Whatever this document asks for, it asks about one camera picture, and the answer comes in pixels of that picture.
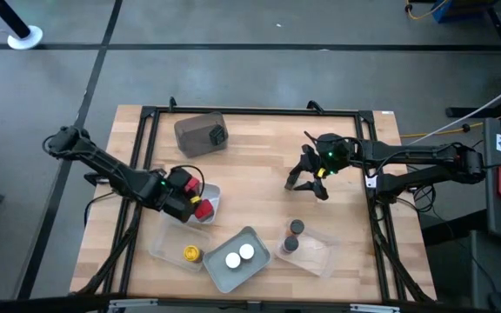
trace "white cylinder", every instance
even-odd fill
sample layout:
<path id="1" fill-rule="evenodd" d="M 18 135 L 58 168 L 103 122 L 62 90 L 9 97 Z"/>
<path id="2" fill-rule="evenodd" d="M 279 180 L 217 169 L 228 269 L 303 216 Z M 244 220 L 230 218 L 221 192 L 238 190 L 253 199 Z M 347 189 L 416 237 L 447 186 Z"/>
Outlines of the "white cylinder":
<path id="1" fill-rule="evenodd" d="M 225 257 L 225 264 L 230 269 L 236 269 L 237 267 L 239 267 L 240 263 L 241 257 L 235 252 L 231 252 Z"/>
<path id="2" fill-rule="evenodd" d="M 252 248 L 252 245 L 245 243 L 239 248 L 239 255 L 244 260 L 251 260 L 254 256 L 254 248 Z"/>

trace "concrete floor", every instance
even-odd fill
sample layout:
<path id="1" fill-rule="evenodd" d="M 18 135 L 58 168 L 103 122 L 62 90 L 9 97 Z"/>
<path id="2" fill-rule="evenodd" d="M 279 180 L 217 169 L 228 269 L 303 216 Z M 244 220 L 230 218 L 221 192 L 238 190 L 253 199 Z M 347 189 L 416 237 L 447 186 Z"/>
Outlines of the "concrete floor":
<path id="1" fill-rule="evenodd" d="M 114 1 L 9 3 L 43 29 L 44 43 L 100 44 Z M 411 21 L 403 9 L 401 0 L 124 0 L 110 41 L 501 44 L 487 17 L 437 24 Z M 501 3 L 497 11 L 501 18 Z M 16 296 L 56 177 L 59 163 L 41 142 L 75 122 L 96 58 L 97 50 L 0 50 L 0 298 Z M 119 104 L 175 96 L 180 105 L 301 108 L 315 99 L 326 109 L 393 110 L 406 134 L 450 122 L 447 106 L 480 106 L 500 92 L 501 52 L 109 50 L 84 127 L 104 147 Z M 480 131 L 425 143 L 473 144 Z M 72 166 L 32 296 L 69 290 L 93 195 L 87 171 Z M 482 209 L 483 189 L 440 184 L 440 215 Z"/>

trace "wooden table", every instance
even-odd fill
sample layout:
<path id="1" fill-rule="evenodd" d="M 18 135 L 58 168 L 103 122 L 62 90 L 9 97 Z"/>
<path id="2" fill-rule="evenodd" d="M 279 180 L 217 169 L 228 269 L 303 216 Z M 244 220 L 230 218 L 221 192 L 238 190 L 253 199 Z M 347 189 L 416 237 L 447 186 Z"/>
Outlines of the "wooden table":
<path id="1" fill-rule="evenodd" d="M 125 163 L 130 161 L 141 108 L 139 105 L 119 106 L 111 129 L 107 151 Z M 216 221 L 213 225 L 198 227 L 212 234 L 213 247 L 250 225 L 273 251 L 283 223 L 295 217 L 302 219 L 306 227 L 342 240 L 337 267 L 330 278 L 318 278 L 274 257 L 249 281 L 223 294 L 205 269 L 195 274 L 149 254 L 161 213 L 144 210 L 130 274 L 129 296 L 381 302 L 361 170 L 347 168 L 326 179 L 324 185 L 330 194 L 327 201 L 317 200 L 309 191 L 284 189 L 288 173 L 301 154 L 301 145 L 310 143 L 303 130 L 315 137 L 328 132 L 354 137 L 352 118 L 224 115 L 230 134 L 228 149 L 187 159 L 177 148 L 173 124 L 193 116 L 160 115 L 151 168 L 169 170 L 178 164 L 195 164 L 205 174 L 206 182 L 220 186 L 222 195 Z M 401 144 L 393 113 L 375 111 L 374 117 L 378 140 Z M 139 164 L 143 163 L 149 132 L 150 123 L 147 123 Z M 393 174 L 406 172 L 404 165 L 389 165 L 384 170 Z M 301 176 L 301 180 L 310 178 L 308 173 Z M 95 196 L 109 191 L 108 186 L 99 186 Z M 412 201 L 411 195 L 401 197 Z M 92 205 L 71 290 L 82 288 L 109 255 L 120 203 L 121 198 L 116 196 Z M 417 212 L 397 203 L 391 206 L 391 213 L 400 259 L 424 292 L 436 298 Z M 122 268 L 123 259 L 120 259 L 113 290 L 118 288 Z M 387 260 L 386 273 L 390 294 L 397 298 Z"/>

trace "white stand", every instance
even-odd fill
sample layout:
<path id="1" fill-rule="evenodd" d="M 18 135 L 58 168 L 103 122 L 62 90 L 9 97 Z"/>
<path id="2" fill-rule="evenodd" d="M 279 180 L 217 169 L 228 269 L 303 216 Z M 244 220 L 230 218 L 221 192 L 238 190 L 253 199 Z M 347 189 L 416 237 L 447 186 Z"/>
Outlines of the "white stand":
<path id="1" fill-rule="evenodd" d="M 43 32 L 37 26 L 29 25 L 28 28 L 30 29 L 30 35 L 24 39 L 9 36 L 7 44 L 14 50 L 28 50 L 36 47 L 42 41 Z"/>

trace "clear plastic container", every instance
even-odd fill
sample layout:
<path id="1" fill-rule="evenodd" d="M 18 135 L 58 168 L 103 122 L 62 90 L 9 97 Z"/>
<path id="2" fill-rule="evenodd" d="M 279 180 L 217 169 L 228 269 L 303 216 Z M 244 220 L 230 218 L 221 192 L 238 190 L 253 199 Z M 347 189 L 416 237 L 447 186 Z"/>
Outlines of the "clear plastic container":
<path id="1" fill-rule="evenodd" d="M 221 190 L 215 184 L 206 183 L 204 186 L 204 192 L 202 194 L 202 198 L 210 200 L 210 203 L 212 203 L 212 207 L 214 208 L 214 215 L 202 222 L 199 222 L 194 215 L 191 215 L 187 223 L 205 224 L 205 225 L 214 223 L 214 220 L 216 219 L 217 209 L 219 208 L 219 198 L 221 194 L 222 194 Z"/>
<path id="2" fill-rule="evenodd" d="M 187 157 L 197 157 L 227 147 L 227 128 L 219 112 L 187 118 L 175 123 L 177 147 Z"/>
<path id="3" fill-rule="evenodd" d="M 207 232 L 193 229 L 173 217 L 163 213 L 158 233 L 151 245 L 150 254 L 165 261 L 179 265 L 187 270 L 200 271 L 203 263 L 193 263 L 185 260 L 184 248 L 197 246 L 206 255 L 211 250 L 211 235 Z"/>
<path id="4" fill-rule="evenodd" d="M 336 268 L 337 255 L 341 250 L 341 241 L 334 236 L 328 236 L 307 227 L 304 221 L 304 231 L 297 239 L 298 248 L 292 253 L 286 253 L 282 245 L 287 237 L 287 229 L 291 221 L 287 221 L 280 231 L 274 253 L 277 257 L 296 266 L 308 270 L 320 277 L 330 277 Z"/>

